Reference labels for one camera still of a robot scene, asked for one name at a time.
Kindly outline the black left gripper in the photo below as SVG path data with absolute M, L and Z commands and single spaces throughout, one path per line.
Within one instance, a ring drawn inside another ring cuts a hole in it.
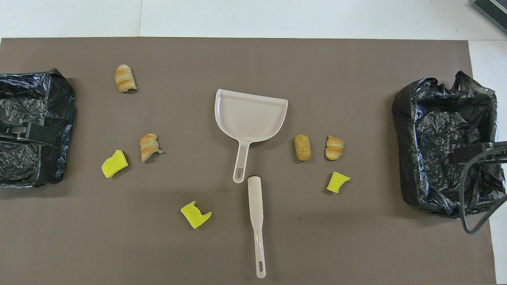
M 3 143 L 21 143 L 30 141 L 48 147 L 59 146 L 59 132 L 57 129 L 38 124 L 21 124 L 0 126 L 0 141 Z

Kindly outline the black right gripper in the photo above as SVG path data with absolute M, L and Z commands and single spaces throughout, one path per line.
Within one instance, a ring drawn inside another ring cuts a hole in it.
M 507 162 L 507 141 L 494 144 L 471 144 L 455 148 L 449 153 L 449 164 Z

